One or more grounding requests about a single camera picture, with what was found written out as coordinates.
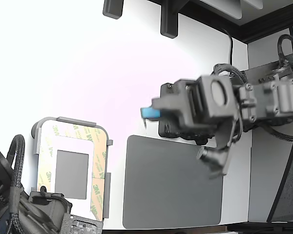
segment wire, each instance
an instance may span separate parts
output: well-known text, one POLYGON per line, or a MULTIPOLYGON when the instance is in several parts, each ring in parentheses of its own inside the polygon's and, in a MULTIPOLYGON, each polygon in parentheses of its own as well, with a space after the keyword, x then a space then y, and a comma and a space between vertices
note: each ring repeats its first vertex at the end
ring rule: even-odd
MULTIPOLYGON (((14 154, 15 159, 15 166, 14 172, 12 175, 12 182, 11 182, 11 189, 10 189, 10 197, 17 197, 15 196, 14 192, 18 192, 17 189, 13 188, 22 188, 21 185, 21 174, 23 170, 23 163, 24 163, 24 152, 25 152, 25 139, 22 135, 16 135, 11 143, 8 155, 14 154)), ((12 232, 12 228, 19 233, 24 234, 23 229, 21 228, 20 219, 19 219, 19 202, 20 196, 12 201, 9 201, 9 209, 10 209, 10 219, 8 222, 8 228, 6 229, 6 234, 10 234, 12 232)))
POLYGON ((285 140, 285 141, 291 141, 293 142, 293 136, 287 135, 281 132, 278 132, 277 130, 273 129, 271 126, 265 124, 265 123, 258 123, 258 126, 262 127, 266 132, 269 134, 273 135, 274 137, 280 139, 280 140, 285 140))
POLYGON ((284 39, 288 39, 293 43, 293 37, 291 35, 283 34, 278 39, 278 54, 279 54, 279 66, 282 67, 284 64, 288 63, 289 65, 292 65, 293 63, 289 62, 282 50, 282 42, 284 39))
POLYGON ((245 74, 243 74, 239 69, 237 69, 236 67, 234 67, 230 64, 226 64, 226 63, 216 64, 214 66, 213 74, 218 76, 220 73, 222 73, 224 71, 231 72, 235 76, 237 76, 240 79, 241 84, 248 83, 248 79, 245 76, 245 74))
POLYGON ((228 33, 228 31, 226 29, 222 28, 222 30, 228 35, 228 37, 230 39, 229 64, 232 65, 233 39, 232 39, 232 36, 230 35, 230 33, 228 33))
POLYGON ((60 201, 63 204, 64 208, 66 209, 66 213, 69 213, 70 212, 70 209, 72 207, 72 203, 69 203, 63 197, 61 197, 61 196, 48 195, 47 194, 47 188, 45 186, 41 186, 40 187, 40 193, 41 193, 42 196, 44 196, 46 198, 60 201))

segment metal bracket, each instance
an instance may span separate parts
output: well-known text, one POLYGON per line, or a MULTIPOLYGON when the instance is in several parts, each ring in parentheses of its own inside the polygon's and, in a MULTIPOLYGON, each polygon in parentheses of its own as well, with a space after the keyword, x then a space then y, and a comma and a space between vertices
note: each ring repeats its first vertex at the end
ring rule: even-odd
POLYGON ((163 0, 161 34, 169 38, 178 36, 178 13, 189 0, 163 0))
POLYGON ((123 14, 124 0, 104 0, 103 15, 119 19, 123 14))

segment gray mouse pad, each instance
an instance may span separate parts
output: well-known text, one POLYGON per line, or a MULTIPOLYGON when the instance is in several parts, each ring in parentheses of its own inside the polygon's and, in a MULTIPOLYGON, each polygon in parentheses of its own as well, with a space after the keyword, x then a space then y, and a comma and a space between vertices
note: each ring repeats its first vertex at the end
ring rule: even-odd
POLYGON ((219 224, 223 178, 209 179, 208 168, 196 159, 200 147, 142 136, 128 138, 125 228, 219 224))

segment black shelf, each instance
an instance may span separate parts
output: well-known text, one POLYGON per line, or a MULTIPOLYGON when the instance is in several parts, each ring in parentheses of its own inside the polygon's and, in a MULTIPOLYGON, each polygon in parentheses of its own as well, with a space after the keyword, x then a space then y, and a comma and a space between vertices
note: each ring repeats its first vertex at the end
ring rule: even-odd
MULTIPOLYGON (((223 32, 246 44, 293 26, 293 4, 271 12, 241 26, 190 0, 148 0, 162 6, 161 34, 178 36, 178 13, 223 32)), ((104 15, 118 19, 124 0, 105 0, 104 15)))

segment blue gripper tip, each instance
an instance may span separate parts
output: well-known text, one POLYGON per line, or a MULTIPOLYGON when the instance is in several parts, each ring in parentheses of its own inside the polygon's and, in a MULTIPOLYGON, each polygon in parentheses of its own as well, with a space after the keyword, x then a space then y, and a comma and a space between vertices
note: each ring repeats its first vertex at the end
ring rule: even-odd
POLYGON ((142 118, 159 118, 161 117, 161 112, 155 110, 152 107, 141 108, 141 117, 142 118))

